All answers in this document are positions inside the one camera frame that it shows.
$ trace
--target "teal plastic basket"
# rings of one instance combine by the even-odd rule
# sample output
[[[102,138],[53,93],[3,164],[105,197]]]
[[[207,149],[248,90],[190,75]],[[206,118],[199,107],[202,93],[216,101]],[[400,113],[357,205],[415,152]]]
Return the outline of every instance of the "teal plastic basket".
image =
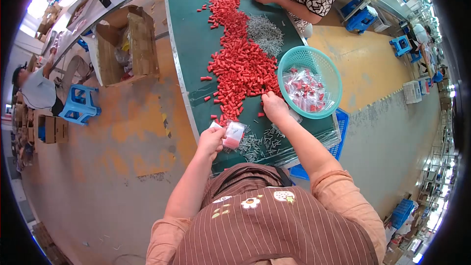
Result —
[[[283,72],[290,71],[293,66],[307,67],[310,69],[311,73],[321,75],[321,81],[324,84],[326,92],[330,92],[330,99],[335,102],[334,105],[329,109],[311,113],[303,111],[295,105],[286,92],[283,83]],[[299,115],[309,119],[323,119],[332,115],[335,109],[338,108],[340,99],[342,98],[342,81],[339,71],[328,56],[310,46],[293,47],[285,53],[278,64],[278,84],[288,105]]]

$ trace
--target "green work table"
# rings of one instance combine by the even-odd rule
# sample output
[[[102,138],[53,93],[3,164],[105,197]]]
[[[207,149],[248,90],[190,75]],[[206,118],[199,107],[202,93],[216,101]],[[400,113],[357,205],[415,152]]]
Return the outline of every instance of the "green work table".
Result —
[[[213,30],[209,28],[208,17],[211,15],[209,9],[200,13],[196,11],[208,1],[165,0],[175,67],[196,140],[199,139],[200,133],[210,126],[209,116],[212,114],[219,116],[221,114],[219,104],[212,102],[212,94],[217,91],[218,83],[216,78],[213,78],[210,82],[201,82],[200,80],[200,77],[203,76],[214,77],[212,73],[208,73],[206,67],[208,62],[212,60],[211,54],[222,48],[219,41],[224,30],[223,28]],[[291,18],[279,6],[263,5],[254,0],[241,0],[239,10],[244,11],[249,16],[266,15],[285,34],[284,45],[282,52],[277,57],[278,60],[289,49],[307,45],[297,28],[292,24]],[[204,97],[206,96],[211,96],[211,100],[205,102]],[[244,112],[239,116],[241,123],[250,126],[250,132],[247,132],[246,135],[254,134],[257,139],[261,139],[264,132],[272,128],[271,122],[266,117],[257,117],[257,113],[262,111],[260,102],[260,96],[246,98]],[[303,118],[301,125],[315,135],[326,147],[331,147],[340,142],[340,132],[335,115],[318,120]],[[285,167],[297,165],[299,161],[297,161],[296,153],[289,141],[281,137],[276,139],[281,141],[281,145],[278,146],[278,153],[264,157],[259,155],[256,162]],[[213,163],[213,173],[218,174],[225,168],[245,161],[245,158],[237,151],[221,152]]]

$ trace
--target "hair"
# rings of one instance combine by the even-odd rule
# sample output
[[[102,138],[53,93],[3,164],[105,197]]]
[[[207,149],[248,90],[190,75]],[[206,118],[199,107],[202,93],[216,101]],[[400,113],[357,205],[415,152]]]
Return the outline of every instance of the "hair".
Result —
[[[19,84],[18,84],[18,77],[20,76],[20,72],[22,69],[24,69],[25,66],[19,66],[18,68],[15,69],[15,71],[13,72],[13,78],[11,80],[11,83],[13,83],[13,85],[16,87],[16,88],[19,88]]]

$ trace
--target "concrete floor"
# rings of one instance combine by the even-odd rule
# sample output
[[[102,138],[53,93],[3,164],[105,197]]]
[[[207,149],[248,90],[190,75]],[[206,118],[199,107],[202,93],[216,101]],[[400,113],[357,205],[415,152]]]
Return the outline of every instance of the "concrete floor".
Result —
[[[156,34],[166,28],[162,2],[132,2],[154,17]],[[436,89],[408,106],[402,92],[394,94],[411,68],[394,57],[389,39],[346,32],[332,10],[308,40],[341,72],[340,107],[351,120],[340,162],[381,216],[414,185],[416,177],[403,180],[416,172],[439,113]],[[37,141],[34,166],[22,174],[36,218],[74,264],[144,264],[150,228],[196,149],[168,38],[157,41],[157,54],[160,79],[100,88],[102,115],[88,127],[70,125],[67,144]]]

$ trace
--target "orange sleeve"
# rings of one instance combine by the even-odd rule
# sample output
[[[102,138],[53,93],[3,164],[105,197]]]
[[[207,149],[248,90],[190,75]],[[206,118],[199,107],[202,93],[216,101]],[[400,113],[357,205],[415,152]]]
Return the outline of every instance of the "orange sleeve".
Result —
[[[152,226],[145,265],[167,265],[175,255],[191,219],[164,218]]]
[[[386,233],[383,223],[373,207],[361,195],[360,189],[345,170],[327,171],[311,181],[311,193],[329,210],[339,212],[355,221],[368,233],[379,264],[386,253]]]

